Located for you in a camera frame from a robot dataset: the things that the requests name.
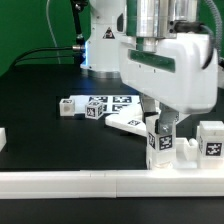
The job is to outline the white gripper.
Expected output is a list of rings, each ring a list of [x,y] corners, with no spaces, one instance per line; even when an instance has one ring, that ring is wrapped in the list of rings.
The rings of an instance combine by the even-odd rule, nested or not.
[[[206,61],[209,46],[209,37],[205,34],[179,33],[174,39],[158,41],[156,51],[151,53],[139,50],[134,37],[121,38],[122,82],[141,92],[143,120],[157,116],[155,100],[161,102],[159,134],[172,133],[179,112],[208,113],[215,106],[218,60],[213,57],[210,62]]]

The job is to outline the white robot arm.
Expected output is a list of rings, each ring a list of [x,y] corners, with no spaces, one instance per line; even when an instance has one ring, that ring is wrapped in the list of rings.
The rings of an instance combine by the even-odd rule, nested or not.
[[[84,73],[119,77],[140,93],[143,112],[160,104],[157,131],[177,113],[208,113],[217,101],[219,47],[198,21],[198,0],[90,0]]]

